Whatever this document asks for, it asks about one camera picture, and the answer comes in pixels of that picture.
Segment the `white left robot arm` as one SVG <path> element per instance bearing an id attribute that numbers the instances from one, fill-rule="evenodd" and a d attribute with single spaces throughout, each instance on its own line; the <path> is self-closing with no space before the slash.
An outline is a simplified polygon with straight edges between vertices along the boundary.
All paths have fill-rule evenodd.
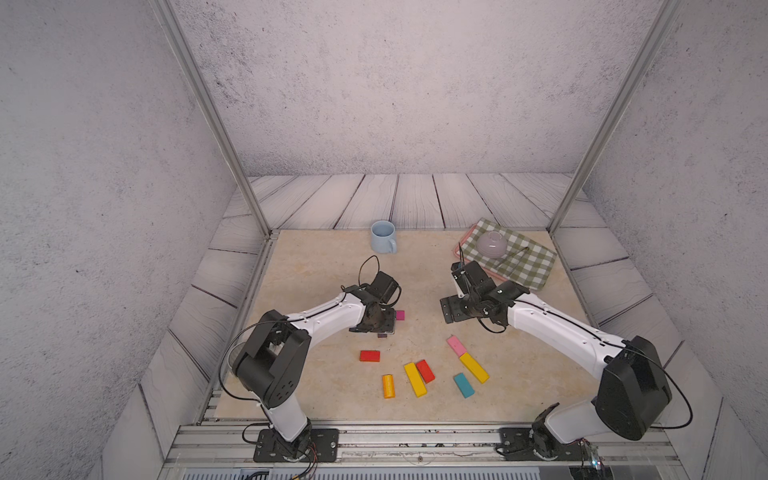
<path id="1" fill-rule="evenodd" d="M 232 348 L 230 371 L 258 402 L 273 431 L 285 443 L 304 440 L 310 422 L 295 391 L 312 348 L 341 332 L 390 333 L 401 288 L 353 285 L 308 310 L 283 315 L 266 312 L 245 342 Z"/>

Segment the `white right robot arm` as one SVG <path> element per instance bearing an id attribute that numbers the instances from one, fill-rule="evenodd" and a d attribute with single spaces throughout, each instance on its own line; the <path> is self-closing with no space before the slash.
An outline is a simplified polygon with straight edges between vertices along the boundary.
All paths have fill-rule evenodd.
<path id="1" fill-rule="evenodd" d="M 663 367 L 651 341 L 590 327 L 516 282 L 496 283 L 475 261 L 452 264 L 450 275 L 456 292 L 440 301 L 447 324 L 475 320 L 497 336 L 522 332 L 597 380 L 592 398 L 567 406 L 554 403 L 538 414 L 529 441 L 540 455 L 603 433 L 639 441 L 648 430 L 664 427 L 659 419 L 682 389 Z"/>

